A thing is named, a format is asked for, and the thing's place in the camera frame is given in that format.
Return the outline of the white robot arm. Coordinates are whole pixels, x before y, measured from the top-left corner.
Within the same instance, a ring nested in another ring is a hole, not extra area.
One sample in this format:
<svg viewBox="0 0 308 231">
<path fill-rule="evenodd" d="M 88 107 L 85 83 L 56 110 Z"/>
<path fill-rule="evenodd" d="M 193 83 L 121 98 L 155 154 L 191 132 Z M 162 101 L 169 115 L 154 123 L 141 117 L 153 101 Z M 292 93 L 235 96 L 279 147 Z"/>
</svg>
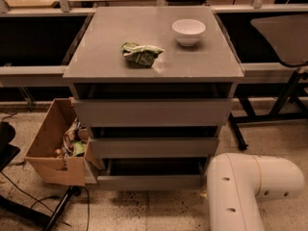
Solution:
<svg viewBox="0 0 308 231">
<path fill-rule="evenodd" d="M 217 155 L 207 171 L 211 231 L 265 231 L 257 200 L 293 198 L 304 187 L 301 169 L 284 158 Z"/>
</svg>

